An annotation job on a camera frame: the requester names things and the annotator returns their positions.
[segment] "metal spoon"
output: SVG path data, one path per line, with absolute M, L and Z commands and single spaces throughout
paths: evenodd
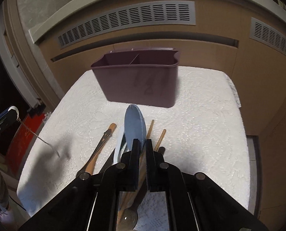
M 160 147 L 158 149 L 158 153 L 161 153 L 163 155 L 165 150 L 166 149 L 164 147 Z M 138 222 L 138 207 L 141 204 L 142 200 L 144 199 L 146 193 L 147 193 L 147 183 L 145 178 L 138 194 L 134 198 L 133 204 L 131 205 L 131 207 L 126 208 L 124 210 L 124 213 L 118 225 L 119 231 L 132 230 L 136 226 L 136 223 Z

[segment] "metal bolt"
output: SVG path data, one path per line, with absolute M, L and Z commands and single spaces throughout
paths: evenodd
M 197 173 L 195 176 L 198 180 L 204 180 L 205 179 L 205 174 L 203 174 L 203 173 Z
M 123 169 L 123 168 L 126 167 L 126 164 L 125 164 L 125 163 L 122 163 L 122 162 L 119 162 L 119 163 L 116 164 L 116 167 L 117 167 L 118 169 Z
M 167 164 L 166 162 L 162 162 L 159 164 L 159 167 L 162 169 L 167 169 L 169 167 L 169 164 Z
M 79 177 L 80 177 L 81 180 L 86 180 L 86 179 L 89 178 L 89 173 L 84 172 L 84 173 L 80 174 Z

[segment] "white vent grille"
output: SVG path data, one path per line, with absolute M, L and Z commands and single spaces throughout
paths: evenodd
M 286 55 L 286 37 L 264 22 L 251 18 L 250 38 Z
M 195 25 L 194 2 L 157 1 L 110 10 L 69 27 L 59 34 L 57 41 L 64 48 L 111 31 L 157 24 Z

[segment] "white tablecloth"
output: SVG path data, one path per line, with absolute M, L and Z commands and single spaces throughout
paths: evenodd
M 17 194 L 31 216 L 75 178 L 103 132 L 114 122 L 117 129 L 96 162 L 94 173 L 98 173 L 115 147 L 127 106 L 107 101 L 91 70 L 71 87 L 39 135 L 57 148 L 61 158 L 37 139 L 22 171 Z M 189 174 L 206 173 L 242 206 L 248 207 L 247 141 L 236 98 L 224 73 L 179 67 L 175 105 L 172 108 L 139 105 L 139 108 L 147 128 L 155 120 L 151 134 L 153 145 L 162 130 L 167 129 L 162 141 L 166 162 Z M 138 209 L 135 229 L 167 228 L 163 199 L 161 193 L 146 195 Z M 157 208 L 165 209 L 162 217 Z

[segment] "black device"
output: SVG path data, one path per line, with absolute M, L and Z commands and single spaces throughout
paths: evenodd
M 121 162 L 103 173 L 82 173 L 19 231 L 114 231 L 120 191 L 135 191 L 139 178 L 139 140 Z M 182 173 L 145 144 L 150 192 L 166 192 L 172 231 L 267 231 L 268 229 L 204 173 Z

